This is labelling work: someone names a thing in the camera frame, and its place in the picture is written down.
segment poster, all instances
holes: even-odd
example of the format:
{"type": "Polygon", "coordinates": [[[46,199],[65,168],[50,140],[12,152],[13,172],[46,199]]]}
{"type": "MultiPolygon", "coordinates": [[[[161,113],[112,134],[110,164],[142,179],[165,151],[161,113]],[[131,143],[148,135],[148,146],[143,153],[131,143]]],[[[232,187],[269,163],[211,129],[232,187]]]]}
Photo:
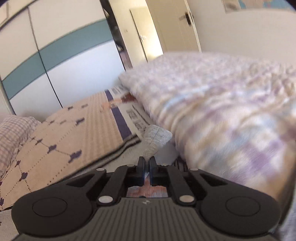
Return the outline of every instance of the poster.
{"type": "Polygon", "coordinates": [[[244,9],[273,8],[295,11],[286,0],[222,0],[226,12],[244,9]]]}

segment ribbed gray plate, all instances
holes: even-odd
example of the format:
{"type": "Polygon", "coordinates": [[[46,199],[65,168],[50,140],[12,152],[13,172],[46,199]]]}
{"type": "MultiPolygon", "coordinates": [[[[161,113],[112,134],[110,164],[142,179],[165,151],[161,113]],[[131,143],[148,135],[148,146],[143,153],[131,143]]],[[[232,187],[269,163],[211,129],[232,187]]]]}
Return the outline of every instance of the ribbed gray plate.
{"type": "Polygon", "coordinates": [[[92,220],[74,233],[56,238],[25,234],[15,241],[276,241],[271,235],[253,239],[229,237],[211,229],[194,209],[171,198],[122,198],[119,204],[98,209],[92,220]]]}

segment silver screw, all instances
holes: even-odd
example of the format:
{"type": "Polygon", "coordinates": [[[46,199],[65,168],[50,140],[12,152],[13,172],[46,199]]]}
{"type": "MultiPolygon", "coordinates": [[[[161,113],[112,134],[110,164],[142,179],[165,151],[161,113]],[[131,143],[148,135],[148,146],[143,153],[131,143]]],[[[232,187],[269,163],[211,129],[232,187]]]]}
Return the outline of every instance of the silver screw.
{"type": "Polygon", "coordinates": [[[191,195],[183,195],[179,198],[179,200],[181,202],[193,202],[194,201],[194,197],[191,195]]]}
{"type": "Polygon", "coordinates": [[[101,203],[111,203],[112,201],[113,201],[113,197],[111,197],[111,196],[99,197],[99,202],[101,202],[101,203]]]}

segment blanket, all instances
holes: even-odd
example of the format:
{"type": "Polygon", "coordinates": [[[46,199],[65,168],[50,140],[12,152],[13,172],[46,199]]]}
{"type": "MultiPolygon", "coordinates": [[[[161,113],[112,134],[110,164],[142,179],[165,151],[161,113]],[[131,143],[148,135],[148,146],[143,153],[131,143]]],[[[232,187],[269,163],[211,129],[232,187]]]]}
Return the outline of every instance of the blanket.
{"type": "Polygon", "coordinates": [[[152,124],[122,86],[97,93],[48,117],[30,135],[0,180],[0,209],[97,162],[102,167],[140,143],[152,124]]]}
{"type": "Polygon", "coordinates": [[[296,69],[217,53],[167,53],[119,76],[189,168],[282,206],[296,167],[296,69]]]}

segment teal stripe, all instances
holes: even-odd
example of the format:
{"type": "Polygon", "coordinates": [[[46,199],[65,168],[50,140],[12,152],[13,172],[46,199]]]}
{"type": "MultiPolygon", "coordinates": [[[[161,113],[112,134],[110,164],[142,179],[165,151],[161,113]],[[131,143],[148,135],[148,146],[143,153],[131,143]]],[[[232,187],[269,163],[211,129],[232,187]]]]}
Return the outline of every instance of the teal stripe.
{"type": "Polygon", "coordinates": [[[3,80],[3,87],[8,99],[10,100],[24,87],[44,73],[45,70],[41,58],[39,54],[36,53],[18,66],[3,80]]]}
{"type": "Polygon", "coordinates": [[[107,20],[78,29],[40,50],[46,71],[98,44],[113,39],[107,20]]]}

